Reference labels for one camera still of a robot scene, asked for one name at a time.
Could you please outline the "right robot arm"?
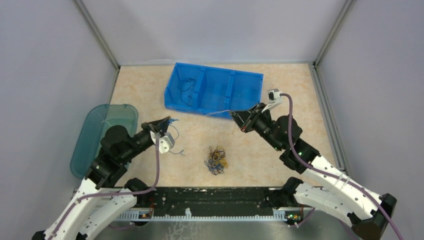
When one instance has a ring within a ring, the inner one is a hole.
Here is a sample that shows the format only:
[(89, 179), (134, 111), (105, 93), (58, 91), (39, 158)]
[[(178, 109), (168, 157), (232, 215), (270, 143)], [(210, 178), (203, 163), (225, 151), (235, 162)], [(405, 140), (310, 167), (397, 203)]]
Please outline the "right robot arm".
[(291, 113), (273, 120), (266, 105), (258, 103), (249, 110), (230, 111), (229, 115), (243, 133), (255, 131), (276, 151), (281, 151), (279, 159), (286, 167), (324, 187), (314, 189), (290, 177), (281, 193), (284, 204), (302, 204), (326, 212), (363, 240), (382, 238), (397, 199), (389, 193), (378, 194), (367, 189), (332, 165), (301, 139), (303, 130)]

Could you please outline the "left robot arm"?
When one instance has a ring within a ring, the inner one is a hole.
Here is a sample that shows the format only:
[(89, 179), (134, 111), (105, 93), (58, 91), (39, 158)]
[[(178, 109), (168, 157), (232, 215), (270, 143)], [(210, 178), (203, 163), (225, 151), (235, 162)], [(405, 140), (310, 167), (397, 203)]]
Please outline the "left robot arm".
[[(160, 178), (160, 154), (173, 148), (168, 132), (171, 117), (144, 122), (141, 131), (130, 136), (122, 125), (109, 128), (101, 139), (98, 156), (88, 168), (79, 188), (66, 208), (45, 230), (33, 234), (34, 240), (93, 240), (119, 215), (134, 206), (144, 207)], [(156, 174), (152, 186), (132, 178), (120, 189), (116, 183), (127, 172), (127, 165), (138, 155), (155, 148)]]

